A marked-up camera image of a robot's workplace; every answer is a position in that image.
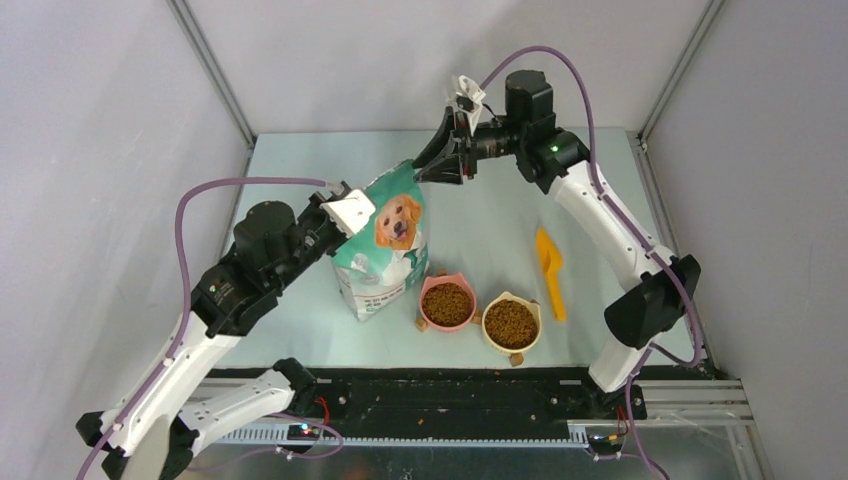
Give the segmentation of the green dog food bag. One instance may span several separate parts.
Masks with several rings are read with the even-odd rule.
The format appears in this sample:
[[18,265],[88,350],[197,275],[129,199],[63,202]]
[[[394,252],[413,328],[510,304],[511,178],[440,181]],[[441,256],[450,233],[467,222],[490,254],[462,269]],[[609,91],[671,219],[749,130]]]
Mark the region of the green dog food bag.
[[384,172],[364,193],[375,213],[331,258],[340,294],[359,321],[404,294],[429,268],[426,203],[412,162]]

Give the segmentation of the orange plastic food scoop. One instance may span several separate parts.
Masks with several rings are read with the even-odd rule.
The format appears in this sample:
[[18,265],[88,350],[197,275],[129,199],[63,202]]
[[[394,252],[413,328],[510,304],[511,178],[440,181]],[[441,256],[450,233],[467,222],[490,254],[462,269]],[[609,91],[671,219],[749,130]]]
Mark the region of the orange plastic food scoop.
[[557,321],[564,322],[568,316],[558,277],[563,266],[562,255],[543,227],[536,231],[535,247],[554,317]]

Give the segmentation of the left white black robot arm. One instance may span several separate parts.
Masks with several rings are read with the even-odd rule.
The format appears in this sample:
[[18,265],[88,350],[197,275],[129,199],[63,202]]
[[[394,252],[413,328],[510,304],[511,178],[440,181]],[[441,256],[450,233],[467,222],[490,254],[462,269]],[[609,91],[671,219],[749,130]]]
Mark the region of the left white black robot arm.
[[184,310],[135,391],[89,412],[76,428],[110,479],[173,479],[223,436],[265,416],[304,416],[315,377],[288,358],[247,385],[210,400],[191,395],[216,363],[277,307],[308,268],[360,232],[374,212],[363,191],[340,185],[295,213],[281,201],[254,205],[216,265],[184,292]]

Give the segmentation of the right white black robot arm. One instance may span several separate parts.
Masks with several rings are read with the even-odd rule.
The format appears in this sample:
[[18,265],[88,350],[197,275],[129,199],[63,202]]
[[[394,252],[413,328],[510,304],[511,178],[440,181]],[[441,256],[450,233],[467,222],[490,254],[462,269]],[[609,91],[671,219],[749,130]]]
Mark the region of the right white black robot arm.
[[623,295],[604,311],[609,331],[581,392],[585,411],[606,418],[622,403],[620,388],[649,348],[690,313],[701,267],[678,256],[640,226],[593,159],[592,149],[558,126],[554,91],[543,72],[519,70],[505,81],[502,115],[482,122],[485,93],[453,78],[437,133],[414,159],[415,179],[460,185],[480,160],[512,156],[522,177],[569,212],[612,267]]

